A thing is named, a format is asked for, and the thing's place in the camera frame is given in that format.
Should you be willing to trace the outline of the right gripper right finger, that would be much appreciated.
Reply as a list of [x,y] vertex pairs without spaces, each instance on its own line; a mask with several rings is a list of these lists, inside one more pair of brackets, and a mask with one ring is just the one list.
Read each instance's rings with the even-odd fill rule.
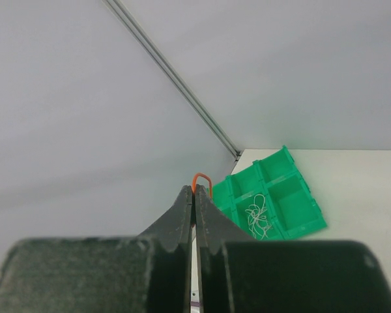
[[258,241],[194,189],[203,312],[391,312],[381,266],[356,241]]

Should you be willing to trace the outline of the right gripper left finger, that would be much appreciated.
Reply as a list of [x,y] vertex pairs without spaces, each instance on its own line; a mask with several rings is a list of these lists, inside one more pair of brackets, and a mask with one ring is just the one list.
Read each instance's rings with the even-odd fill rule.
[[0,266],[0,312],[186,312],[193,193],[133,237],[30,238]]

